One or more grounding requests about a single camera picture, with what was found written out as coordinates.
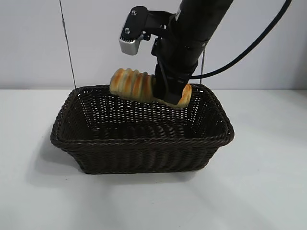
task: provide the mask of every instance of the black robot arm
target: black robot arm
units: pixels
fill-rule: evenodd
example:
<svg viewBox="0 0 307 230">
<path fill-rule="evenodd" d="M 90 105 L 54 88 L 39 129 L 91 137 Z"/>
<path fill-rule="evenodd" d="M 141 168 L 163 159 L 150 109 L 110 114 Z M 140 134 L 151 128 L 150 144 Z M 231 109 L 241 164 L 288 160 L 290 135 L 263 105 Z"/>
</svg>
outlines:
<svg viewBox="0 0 307 230">
<path fill-rule="evenodd" d="M 177 104 L 190 79 L 218 74 L 239 62 L 256 47 L 282 18 L 292 0 L 283 8 L 258 39 L 234 61 L 212 73 L 192 76 L 198 58 L 220 24 L 233 0 L 182 0 L 176 14 L 149 11 L 137 6 L 131 9 L 120 35 L 122 52 L 135 55 L 141 40 L 156 35 L 152 54 L 157 57 L 153 95 Z"/>
</svg>

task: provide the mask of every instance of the golden brown crust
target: golden brown crust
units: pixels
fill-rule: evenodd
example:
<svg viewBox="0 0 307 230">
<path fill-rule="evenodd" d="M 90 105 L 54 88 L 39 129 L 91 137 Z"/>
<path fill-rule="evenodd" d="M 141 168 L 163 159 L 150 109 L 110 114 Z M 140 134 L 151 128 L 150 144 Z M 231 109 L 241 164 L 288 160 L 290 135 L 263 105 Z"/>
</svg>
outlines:
<svg viewBox="0 0 307 230">
<path fill-rule="evenodd" d="M 139 73 L 136 76 L 136 80 L 135 80 L 133 88 L 132 88 L 131 98 L 135 101 L 138 101 L 139 98 L 140 98 L 142 83 L 143 83 L 142 77 L 143 77 L 142 73 Z"/>
<path fill-rule="evenodd" d="M 124 69 L 118 69 L 113 77 L 111 78 L 111 83 L 110 83 L 110 92 L 111 94 L 117 94 L 118 93 L 118 88 L 119 84 L 121 81 L 121 75 L 124 72 Z"/>
<path fill-rule="evenodd" d="M 116 94 L 122 99 L 141 103 L 149 103 L 155 100 L 173 109 L 184 108 L 189 104 L 192 95 L 191 85 L 187 84 L 185 86 L 179 103 L 174 105 L 153 97 L 154 84 L 154 75 L 148 75 L 146 72 L 139 73 L 138 70 L 118 69 L 111 79 L 110 91 L 112 94 Z"/>
<path fill-rule="evenodd" d="M 152 81 L 151 76 L 148 73 L 143 73 L 143 83 L 142 90 L 140 94 L 141 102 L 149 103 L 153 101 L 153 90 L 152 90 Z"/>
</svg>

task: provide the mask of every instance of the brown wicker basket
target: brown wicker basket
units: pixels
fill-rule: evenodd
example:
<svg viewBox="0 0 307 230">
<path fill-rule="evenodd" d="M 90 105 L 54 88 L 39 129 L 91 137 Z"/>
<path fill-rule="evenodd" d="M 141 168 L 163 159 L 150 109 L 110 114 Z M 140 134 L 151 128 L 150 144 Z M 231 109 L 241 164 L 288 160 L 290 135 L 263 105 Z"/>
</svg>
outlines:
<svg viewBox="0 0 307 230">
<path fill-rule="evenodd" d="M 162 173 L 203 168 L 234 130 L 213 92 L 192 85 L 187 108 L 137 103 L 109 85 L 73 90 L 54 123 L 51 142 L 85 173 Z"/>
</svg>

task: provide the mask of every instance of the white table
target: white table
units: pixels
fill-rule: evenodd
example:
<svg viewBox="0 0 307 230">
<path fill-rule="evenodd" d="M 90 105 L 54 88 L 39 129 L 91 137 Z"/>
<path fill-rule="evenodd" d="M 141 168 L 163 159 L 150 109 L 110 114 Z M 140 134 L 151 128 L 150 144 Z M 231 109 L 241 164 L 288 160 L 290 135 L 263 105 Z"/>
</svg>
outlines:
<svg viewBox="0 0 307 230">
<path fill-rule="evenodd" d="M 69 92 L 0 91 L 0 230 L 307 229 L 307 91 L 215 91 L 235 140 L 197 173 L 137 175 L 50 144 Z"/>
</svg>

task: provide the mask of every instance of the white wall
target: white wall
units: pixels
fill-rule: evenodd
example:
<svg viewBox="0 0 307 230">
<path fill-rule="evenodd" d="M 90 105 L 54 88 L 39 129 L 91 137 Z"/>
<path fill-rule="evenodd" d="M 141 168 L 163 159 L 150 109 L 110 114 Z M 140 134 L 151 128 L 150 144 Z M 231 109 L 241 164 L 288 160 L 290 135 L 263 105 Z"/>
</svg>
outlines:
<svg viewBox="0 0 307 230">
<path fill-rule="evenodd" d="M 2 2 L 0 88 L 72 88 L 59 2 Z M 180 2 L 62 0 L 77 86 L 108 84 L 121 67 L 153 73 L 153 38 L 131 57 L 120 52 L 119 32 L 133 6 L 176 12 Z M 283 2 L 234 0 L 207 47 L 205 71 L 223 66 L 249 46 Z M 306 12 L 307 1 L 294 0 L 259 47 L 227 72 L 203 83 L 213 89 L 307 89 Z"/>
<path fill-rule="evenodd" d="M 72 87 L 59 3 L 1 0 L 0 88 Z"/>
</svg>

